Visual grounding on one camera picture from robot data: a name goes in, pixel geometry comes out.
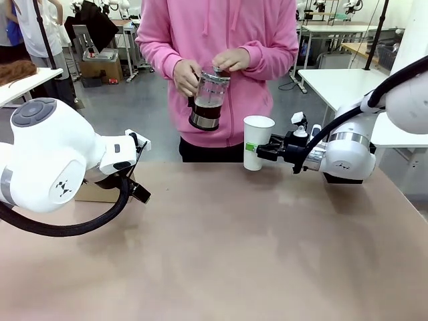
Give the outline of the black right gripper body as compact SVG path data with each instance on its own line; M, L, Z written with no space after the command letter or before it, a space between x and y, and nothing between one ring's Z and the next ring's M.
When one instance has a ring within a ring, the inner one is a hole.
M294 133L287 133L284 138L283 159L286 163L293 164L293 173L298 174L302 170L304 157L303 152L308 143L309 136L296 136Z

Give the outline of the white paper cup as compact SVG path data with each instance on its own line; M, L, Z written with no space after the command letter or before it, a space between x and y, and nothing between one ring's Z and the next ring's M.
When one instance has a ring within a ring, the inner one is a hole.
M243 165L249 171L258 171L262 168L262 160L257 156L257 147L269 142L275 122L271 118L258 115L247 116L243 122Z

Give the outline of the brown cardboard cup carrier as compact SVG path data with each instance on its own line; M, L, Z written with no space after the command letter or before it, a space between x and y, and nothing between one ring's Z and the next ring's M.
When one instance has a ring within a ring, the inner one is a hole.
M122 179L119 175L102 173L86 173L84 182L74 196L76 201L115 203L120 196Z

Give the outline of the glass french press with coffee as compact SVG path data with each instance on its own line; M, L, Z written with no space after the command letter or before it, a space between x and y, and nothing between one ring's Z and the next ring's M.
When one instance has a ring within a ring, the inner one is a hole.
M207 66L197 76L199 81L195 97L188 98L191 108L189 123L203 131L215 131L219 128L221 108L230 83L230 74L218 67Z

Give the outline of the person's left hand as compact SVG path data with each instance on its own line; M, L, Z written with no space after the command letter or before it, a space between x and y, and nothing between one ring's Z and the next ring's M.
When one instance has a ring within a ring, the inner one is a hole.
M214 67L228 72L245 70L249 67L250 55L244 48L228 49L217 54L212 61Z

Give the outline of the person's right hand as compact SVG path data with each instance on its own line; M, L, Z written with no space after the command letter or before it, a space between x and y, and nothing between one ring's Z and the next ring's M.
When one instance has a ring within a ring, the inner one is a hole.
M180 60L173 70L176 89L186 97L193 97L198 92L201 67L195 60Z

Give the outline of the white side table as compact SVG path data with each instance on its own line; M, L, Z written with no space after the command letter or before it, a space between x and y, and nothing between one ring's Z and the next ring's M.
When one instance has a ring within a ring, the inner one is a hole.
M327 104L325 116L349 105L375 89L387 76L378 70L300 70L299 75Z

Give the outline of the wooden top table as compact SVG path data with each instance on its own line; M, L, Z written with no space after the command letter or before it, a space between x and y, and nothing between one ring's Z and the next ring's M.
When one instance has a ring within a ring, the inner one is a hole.
M370 53L367 42L342 42L340 48L352 54L350 65L357 61L367 61Z

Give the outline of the pink hoodie torso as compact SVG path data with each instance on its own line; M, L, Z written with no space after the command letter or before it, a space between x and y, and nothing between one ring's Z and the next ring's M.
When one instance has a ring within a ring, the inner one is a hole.
M295 0L144 0L142 18L170 23L173 48L183 60L195 60L202 68L228 49L251 41L270 45L281 29L296 28ZM243 142L243 119L269 116L273 108L268 81L257 81L243 73L231 74L221 108L219 128L196 129L189 123L191 109L172 80L168 82L168 110L181 137L192 145L224 148Z

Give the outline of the background white robot arms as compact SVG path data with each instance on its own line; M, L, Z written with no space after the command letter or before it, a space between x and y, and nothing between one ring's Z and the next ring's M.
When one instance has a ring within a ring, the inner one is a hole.
M364 7L363 0L296 0L296 21L302 25L309 22L334 25L351 21Z

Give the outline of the black stand pole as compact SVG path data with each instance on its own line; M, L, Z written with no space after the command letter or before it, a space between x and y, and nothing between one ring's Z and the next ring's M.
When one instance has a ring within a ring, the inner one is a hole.
M379 37L380 37L381 31L382 31L382 28L383 28L384 21L386 19L386 13L387 13L387 8L388 8L388 5L389 5L389 1L390 0L385 0L385 2L384 2L383 9L382 9L381 15L379 17L379 24L378 24L376 33L375 33L373 41L372 41L372 46L371 46L368 58L366 60L365 67L363 68L364 71L369 71L370 70L370 65L372 63L372 59L374 58L375 51L376 51L376 46L377 46L377 44L379 42Z
M31 0L31 6L41 38L38 41L37 53L33 53L32 56L37 57L40 65L62 69L57 79L65 80L69 76L69 71L62 49L63 6L59 0Z

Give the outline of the white desk with metal legs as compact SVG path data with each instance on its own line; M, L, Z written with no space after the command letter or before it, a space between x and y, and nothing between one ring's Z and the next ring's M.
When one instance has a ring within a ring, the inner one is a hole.
M124 39L124 48L128 62L129 77L126 82L130 83L138 75L138 68L141 62L141 56L138 46L135 43L136 26L129 19L113 19L113 24L118 28L118 35L122 35Z

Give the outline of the black hanging jacket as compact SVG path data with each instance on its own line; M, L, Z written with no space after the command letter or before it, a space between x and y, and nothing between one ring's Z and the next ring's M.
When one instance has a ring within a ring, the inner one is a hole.
M118 27L94 2L78 0L72 3L71 7L74 16L68 16L64 23L68 37L71 40L76 38L74 25L85 25L95 48L99 52L107 48L118 33Z

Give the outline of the bystander in white shirt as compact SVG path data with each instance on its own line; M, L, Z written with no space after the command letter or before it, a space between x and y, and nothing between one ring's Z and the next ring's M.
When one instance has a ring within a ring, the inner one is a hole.
M37 57L32 54L37 53L38 41L41 39L37 30L37 21L35 13L31 6L31 0L9 0L9 3L14 6L17 23L21 29L26 50L31 58L31 61L39 68L48 68L43 64L39 64ZM54 78L44 84L45 90L49 97L57 98L72 108L75 105L75 94L72 79L70 74L65 80Z

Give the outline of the bystander in blue shirt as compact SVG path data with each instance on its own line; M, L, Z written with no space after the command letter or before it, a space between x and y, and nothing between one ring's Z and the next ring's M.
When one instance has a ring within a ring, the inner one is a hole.
M0 0L0 64L27 60L28 53L17 24L15 8L9 0Z

